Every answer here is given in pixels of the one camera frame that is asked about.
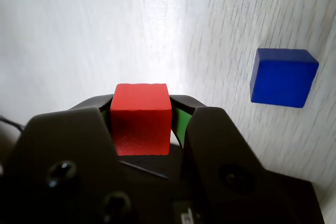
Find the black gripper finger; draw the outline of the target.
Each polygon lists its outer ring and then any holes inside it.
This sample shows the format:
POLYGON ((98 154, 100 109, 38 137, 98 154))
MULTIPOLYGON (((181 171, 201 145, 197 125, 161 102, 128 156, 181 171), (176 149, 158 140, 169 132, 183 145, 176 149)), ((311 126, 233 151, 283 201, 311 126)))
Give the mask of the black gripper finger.
POLYGON ((224 109, 187 95, 172 105, 191 115, 184 152, 209 223, 265 223, 264 168, 224 109))
POLYGON ((136 223, 129 186, 96 107, 41 114, 4 167, 1 223, 136 223))

